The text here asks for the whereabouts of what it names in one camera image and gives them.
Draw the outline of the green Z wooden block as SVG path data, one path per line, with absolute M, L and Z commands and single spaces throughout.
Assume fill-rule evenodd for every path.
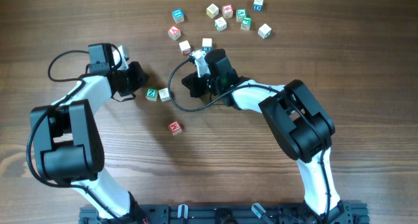
M 158 100 L 158 90 L 154 88 L 148 88 L 146 91 L 146 98 L 149 101 L 157 101 Z

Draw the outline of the plain block yellow side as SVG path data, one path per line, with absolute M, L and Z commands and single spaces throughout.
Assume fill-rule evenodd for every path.
M 162 102 L 170 100 L 170 91 L 168 90 L 168 88 L 160 89 L 158 91 L 158 94 L 159 94 L 159 98 Z

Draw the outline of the red M wooden block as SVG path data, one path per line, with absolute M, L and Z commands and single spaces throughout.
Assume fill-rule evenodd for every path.
M 182 132 L 182 126 L 178 121 L 173 121 L 168 124 L 168 128 L 173 135 L 177 135 Z

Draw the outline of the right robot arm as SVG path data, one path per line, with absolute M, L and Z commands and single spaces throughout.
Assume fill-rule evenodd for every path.
M 297 162 L 304 202 L 322 222 L 330 221 L 340 201 L 329 162 L 335 126 L 307 86 L 300 80 L 272 86 L 239 76 L 223 49 L 196 50 L 189 61 L 197 68 L 182 79 L 190 95 L 211 93 L 226 106 L 261 113 L 281 150 Z

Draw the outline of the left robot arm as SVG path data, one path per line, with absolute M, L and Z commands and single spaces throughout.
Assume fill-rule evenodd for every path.
M 133 195 L 120 187 L 105 168 L 104 147 L 94 115 L 115 94 L 135 99 L 148 75 L 139 62 L 129 61 L 122 46 L 91 44 L 89 64 L 75 78 L 64 97 L 32 109 L 26 159 L 40 183 L 73 189 L 91 204 L 81 208 L 79 223 L 149 223 L 150 218 Z

